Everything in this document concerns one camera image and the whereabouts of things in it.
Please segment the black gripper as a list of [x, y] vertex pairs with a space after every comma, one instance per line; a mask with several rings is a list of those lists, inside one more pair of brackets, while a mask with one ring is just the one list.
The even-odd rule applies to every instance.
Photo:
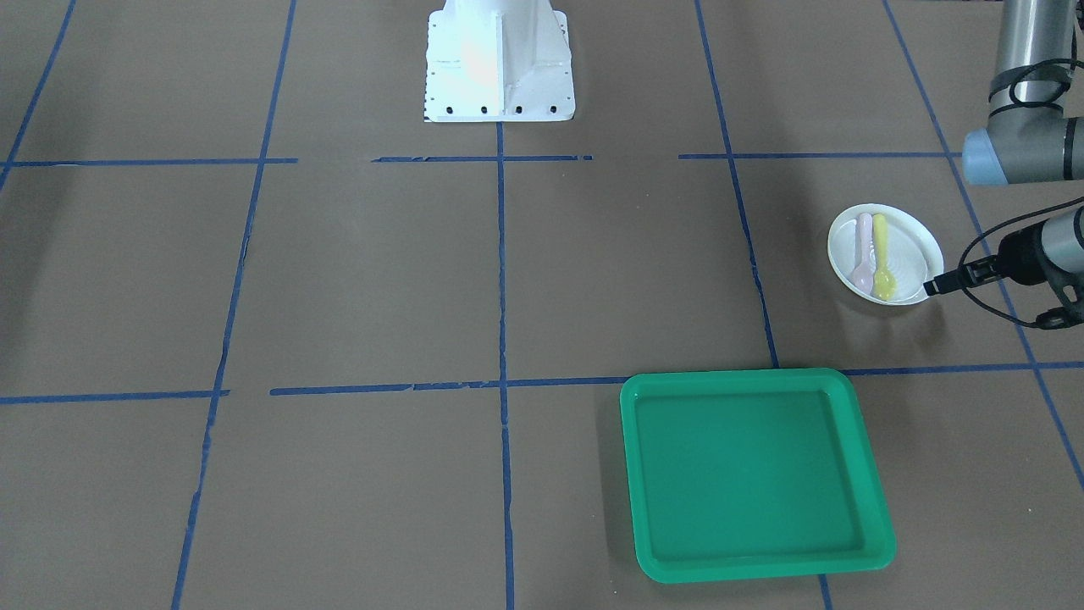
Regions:
[[[1046, 281], [1041, 263], [1043, 255], [1041, 228], [1025, 228], [1011, 232], [1001, 241], [996, 254], [970, 263], [962, 263], [959, 272], [963, 285], [965, 288], [976, 288], [995, 280], [1011, 280], [1018, 285], [1037, 286]], [[929, 297], [957, 293], [963, 286], [960, 275], [939, 274], [924, 282], [924, 290]]]

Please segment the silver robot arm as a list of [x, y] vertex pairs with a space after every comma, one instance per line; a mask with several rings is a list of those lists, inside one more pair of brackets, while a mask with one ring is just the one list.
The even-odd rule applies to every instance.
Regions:
[[[1062, 98], [1081, 76], [1076, 1], [1007, 1], [998, 61], [988, 86], [988, 124], [965, 137], [962, 163], [973, 186], [1036, 184], [1081, 178], [1081, 119]], [[925, 284], [929, 295], [995, 280], [1048, 283], [1054, 293], [1081, 290], [1081, 209], [1015, 232], [998, 254]]]

